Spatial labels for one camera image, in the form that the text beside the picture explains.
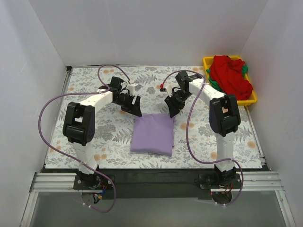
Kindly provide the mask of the purple t shirt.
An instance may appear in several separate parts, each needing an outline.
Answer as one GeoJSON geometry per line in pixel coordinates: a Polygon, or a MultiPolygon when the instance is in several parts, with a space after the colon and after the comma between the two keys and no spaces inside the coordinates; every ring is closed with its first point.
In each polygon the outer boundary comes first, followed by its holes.
{"type": "Polygon", "coordinates": [[[172,156],[174,121],[175,119],[162,113],[136,117],[130,151],[172,156]]]}

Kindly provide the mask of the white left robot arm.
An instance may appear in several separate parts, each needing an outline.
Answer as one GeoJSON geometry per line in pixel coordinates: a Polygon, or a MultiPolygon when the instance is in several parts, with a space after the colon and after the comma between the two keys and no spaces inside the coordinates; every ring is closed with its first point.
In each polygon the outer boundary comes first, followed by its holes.
{"type": "Polygon", "coordinates": [[[140,89],[138,84],[126,84],[119,77],[112,77],[107,85],[99,87],[93,94],[79,103],[70,102],[67,105],[63,124],[63,135],[67,137],[75,150],[76,158],[80,161],[77,176],[90,189],[101,185],[101,177],[95,173],[98,164],[90,150],[91,141],[95,135],[95,115],[107,104],[121,106],[121,110],[142,117],[140,96],[135,91],[140,89]]]}

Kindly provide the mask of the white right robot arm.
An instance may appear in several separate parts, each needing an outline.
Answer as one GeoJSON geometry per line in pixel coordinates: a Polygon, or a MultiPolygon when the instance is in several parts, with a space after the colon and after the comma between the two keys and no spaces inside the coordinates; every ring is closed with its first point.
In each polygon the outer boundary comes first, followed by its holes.
{"type": "Polygon", "coordinates": [[[169,108],[171,118],[184,108],[189,97],[195,95],[194,103],[202,100],[209,107],[209,124],[216,135],[217,158],[211,162],[214,165],[214,182],[220,188],[225,188],[236,177],[236,169],[240,167],[234,159],[234,139],[241,123],[238,103],[235,95],[226,95],[209,85],[206,76],[192,70],[177,70],[174,72],[178,87],[160,85],[160,92],[168,96],[165,103],[169,108]]]}

